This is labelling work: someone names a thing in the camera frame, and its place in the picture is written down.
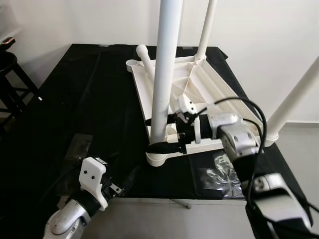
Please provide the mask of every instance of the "black stool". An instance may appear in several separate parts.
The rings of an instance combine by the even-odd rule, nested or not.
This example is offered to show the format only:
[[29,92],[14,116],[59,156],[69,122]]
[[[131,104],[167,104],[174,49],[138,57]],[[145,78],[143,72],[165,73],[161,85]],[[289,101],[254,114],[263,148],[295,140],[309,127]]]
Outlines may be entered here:
[[[21,111],[25,108],[23,99],[27,96],[27,94],[30,92],[35,94],[38,90],[32,80],[17,63],[16,56],[11,52],[6,51],[14,43],[15,39],[13,37],[9,37],[0,45],[0,100],[2,100],[6,106],[6,109],[0,109],[0,112],[10,113],[10,115],[2,123],[0,123],[0,134],[5,133],[4,125],[8,123],[12,117],[19,117]],[[13,87],[10,84],[5,77],[10,71],[14,71],[16,73],[16,75],[26,85],[26,89]],[[23,92],[23,94],[19,96],[17,91]]]

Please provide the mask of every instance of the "white wall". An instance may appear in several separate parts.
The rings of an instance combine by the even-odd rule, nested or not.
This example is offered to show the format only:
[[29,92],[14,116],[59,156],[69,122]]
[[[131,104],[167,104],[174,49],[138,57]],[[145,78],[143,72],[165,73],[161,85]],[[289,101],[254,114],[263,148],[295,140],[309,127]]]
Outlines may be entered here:
[[[12,51],[41,85],[71,43],[156,45],[159,0],[10,0],[22,32]],[[185,0],[179,45],[196,46],[208,0]],[[220,0],[209,45],[220,47],[267,118],[319,54],[318,0]],[[319,120],[319,88],[290,120]]]

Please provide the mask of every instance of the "plastic bag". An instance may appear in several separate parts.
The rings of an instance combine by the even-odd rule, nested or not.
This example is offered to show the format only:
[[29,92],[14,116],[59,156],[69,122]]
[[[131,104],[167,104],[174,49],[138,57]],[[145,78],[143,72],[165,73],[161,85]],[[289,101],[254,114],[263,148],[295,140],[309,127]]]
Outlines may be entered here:
[[240,181],[227,155],[219,152],[213,159],[216,168],[198,169],[204,189],[220,190],[224,198],[243,198]]

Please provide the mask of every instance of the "table leg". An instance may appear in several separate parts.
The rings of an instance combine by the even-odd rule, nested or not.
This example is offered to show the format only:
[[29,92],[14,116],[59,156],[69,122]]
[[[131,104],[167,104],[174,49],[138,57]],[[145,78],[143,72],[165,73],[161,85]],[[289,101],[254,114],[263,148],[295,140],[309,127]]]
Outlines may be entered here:
[[179,199],[170,199],[170,200],[177,203],[177,204],[180,204],[183,207],[186,207],[187,209],[191,209],[190,203],[183,202],[182,200],[179,200]]

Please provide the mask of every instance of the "black tablecloth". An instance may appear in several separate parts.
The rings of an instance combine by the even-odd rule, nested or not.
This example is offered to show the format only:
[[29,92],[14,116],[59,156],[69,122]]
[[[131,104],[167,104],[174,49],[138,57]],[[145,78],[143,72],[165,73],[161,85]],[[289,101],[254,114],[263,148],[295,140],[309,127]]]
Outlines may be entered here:
[[[222,199],[218,191],[205,193],[194,186],[189,156],[168,159],[158,168],[146,163],[148,137],[133,77],[125,65],[129,59],[139,60],[135,49],[82,44],[69,48],[0,144],[0,187],[7,195],[2,204],[35,202],[58,176],[75,133],[93,135],[88,155],[106,160],[115,181],[142,165],[127,197]],[[155,59],[156,48],[148,49]],[[179,47],[176,56],[190,56],[196,50]],[[236,94],[246,96],[225,61],[227,56],[217,47],[209,47],[206,55]],[[275,144],[266,149],[266,156],[259,167],[282,173],[304,197]]]

